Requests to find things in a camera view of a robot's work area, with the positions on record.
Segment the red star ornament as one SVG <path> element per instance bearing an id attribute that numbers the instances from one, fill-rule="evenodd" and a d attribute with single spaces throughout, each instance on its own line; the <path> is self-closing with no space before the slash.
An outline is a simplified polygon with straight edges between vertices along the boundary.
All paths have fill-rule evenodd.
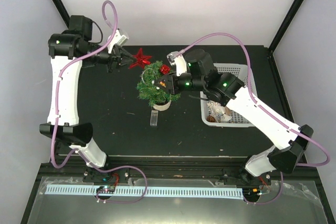
<path id="1" fill-rule="evenodd" d="M 152 56 L 150 55 L 145 55 L 143 53 L 143 49 L 140 48 L 136 55 L 133 55 L 136 61 L 132 64 L 130 64 L 129 69 L 135 68 L 135 67 L 141 67 L 144 69 L 147 65 L 150 65 L 151 62 L 150 60 L 152 59 Z"/>

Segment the small green christmas tree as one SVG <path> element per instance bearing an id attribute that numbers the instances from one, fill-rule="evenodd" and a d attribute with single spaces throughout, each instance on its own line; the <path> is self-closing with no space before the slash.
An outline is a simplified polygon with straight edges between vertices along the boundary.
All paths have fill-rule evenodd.
<path id="1" fill-rule="evenodd" d="M 160 73 L 160 67 L 162 65 L 164 65 L 162 61 L 156 61 L 147 65 L 141 74 L 141 80 L 136 86 L 139 92 L 138 98 L 147 100 L 149 106 L 157 111 L 167 110 L 172 102 L 176 102 L 181 97 L 180 94 L 167 94 L 152 84 L 153 80 L 163 76 L 163 74 Z"/>

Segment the white plastic basket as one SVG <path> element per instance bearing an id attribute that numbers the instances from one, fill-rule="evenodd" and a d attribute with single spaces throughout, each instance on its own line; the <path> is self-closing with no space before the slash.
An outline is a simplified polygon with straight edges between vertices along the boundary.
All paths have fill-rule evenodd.
<path id="1" fill-rule="evenodd" d="M 239 80 L 241 80 L 245 86 L 249 84 L 248 82 L 248 66 L 241 65 L 237 63 L 214 63 L 214 66 L 217 68 L 218 73 L 231 73 L 236 76 Z M 255 127 L 247 118 L 244 117 L 244 114 L 241 114 L 240 106 L 243 103 L 237 103 L 233 100 L 227 103 L 228 108 L 231 110 L 230 120 L 224 122 L 222 120 L 222 116 L 220 114 L 213 113 L 208 107 L 205 99 L 207 96 L 200 92 L 201 100 L 201 118 L 204 124 L 211 127 L 235 127 L 235 128 L 247 128 L 247 127 Z M 212 115 L 216 118 L 216 123 L 207 122 L 206 118 Z"/>

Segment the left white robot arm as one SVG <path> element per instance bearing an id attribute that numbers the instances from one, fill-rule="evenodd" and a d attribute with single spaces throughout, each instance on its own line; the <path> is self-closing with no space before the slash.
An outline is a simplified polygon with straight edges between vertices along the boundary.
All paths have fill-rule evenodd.
<path id="1" fill-rule="evenodd" d="M 62 168 L 76 153 L 95 168 L 94 175 L 102 182 L 108 181 L 113 169 L 108 164 L 107 154 L 101 150 L 93 138 L 91 123 L 81 123 L 78 114 L 78 84 L 84 61 L 93 65 L 106 65 L 108 70 L 134 63 L 136 59 L 123 49 L 128 36 L 117 28 L 118 22 L 110 23 L 112 29 L 104 45 L 92 42 L 93 20 L 74 15 L 70 26 L 62 33 L 52 34 L 48 41 L 52 68 L 52 98 L 47 122 L 39 126 L 42 135 L 51 139 L 50 161 L 55 168 Z M 62 143 L 70 148 L 69 155 L 57 164 L 55 147 Z"/>

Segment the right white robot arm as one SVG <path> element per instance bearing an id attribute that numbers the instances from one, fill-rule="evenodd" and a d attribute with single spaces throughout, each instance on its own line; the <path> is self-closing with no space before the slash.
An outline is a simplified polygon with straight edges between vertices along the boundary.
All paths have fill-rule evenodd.
<path id="1" fill-rule="evenodd" d="M 174 59 L 176 70 L 152 81 L 157 89 L 170 95 L 183 91 L 201 91 L 210 101 L 220 103 L 237 112 L 273 143 L 269 149 L 252 155 L 238 171 L 239 179 L 252 183 L 258 176 L 278 170 L 290 174 L 299 165 L 308 147 L 313 129 L 299 126 L 275 112 L 235 75 L 219 73 L 210 54 L 196 49 Z"/>

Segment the clear light battery box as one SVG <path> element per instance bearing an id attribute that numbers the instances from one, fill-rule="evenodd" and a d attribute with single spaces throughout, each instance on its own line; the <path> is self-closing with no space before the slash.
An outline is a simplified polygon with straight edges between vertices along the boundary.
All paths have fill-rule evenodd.
<path id="1" fill-rule="evenodd" d="M 159 115 L 159 112 L 157 110 L 152 110 L 151 111 L 151 116 L 150 116 L 150 125 L 151 126 L 157 126 L 158 115 Z"/>

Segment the white snowflake ornament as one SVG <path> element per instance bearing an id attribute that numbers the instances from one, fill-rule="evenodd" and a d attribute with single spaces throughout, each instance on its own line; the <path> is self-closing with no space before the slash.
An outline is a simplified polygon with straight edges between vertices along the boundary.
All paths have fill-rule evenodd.
<path id="1" fill-rule="evenodd" d="M 219 114 L 225 113 L 225 108 L 218 102 L 208 101 L 207 107 L 215 113 L 219 113 Z"/>

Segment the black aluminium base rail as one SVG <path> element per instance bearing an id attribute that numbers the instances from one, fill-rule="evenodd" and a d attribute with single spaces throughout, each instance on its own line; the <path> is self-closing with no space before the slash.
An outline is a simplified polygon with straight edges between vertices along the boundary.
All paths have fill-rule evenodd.
<path id="1" fill-rule="evenodd" d="M 139 168 L 148 178 L 166 179 L 234 179 L 246 157 L 169 157 L 110 156 L 114 167 L 130 165 Z"/>

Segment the black right frame post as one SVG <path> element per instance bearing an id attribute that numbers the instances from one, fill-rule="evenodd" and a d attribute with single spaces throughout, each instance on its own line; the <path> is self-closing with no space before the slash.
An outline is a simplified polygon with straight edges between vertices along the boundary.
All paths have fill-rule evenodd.
<path id="1" fill-rule="evenodd" d="M 278 47 L 279 43 L 281 42 L 282 38 L 284 37 L 287 29 L 289 28 L 290 24 L 292 23 L 294 17 L 296 16 L 298 10 L 300 9 L 301 5 L 303 4 L 304 0 L 293 0 L 289 10 L 287 11 L 279 29 L 277 30 L 273 40 L 268 47 L 268 51 L 273 54 Z"/>

